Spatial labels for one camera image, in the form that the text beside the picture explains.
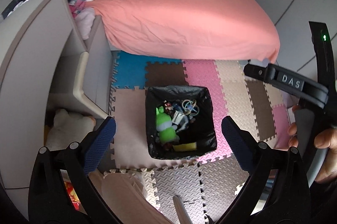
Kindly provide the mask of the person's right hand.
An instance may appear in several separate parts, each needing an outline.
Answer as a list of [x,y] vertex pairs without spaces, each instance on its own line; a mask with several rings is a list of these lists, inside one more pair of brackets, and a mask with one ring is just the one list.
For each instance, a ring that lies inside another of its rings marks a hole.
[[[292,106],[293,113],[297,110],[300,110],[300,106]],[[297,125],[295,122],[291,123],[288,134],[290,135],[289,146],[297,147],[299,142],[296,136]],[[315,182],[319,184],[331,182],[336,179],[336,135],[336,128],[330,128],[318,134],[314,140],[316,148],[328,149],[324,163],[315,179]]]

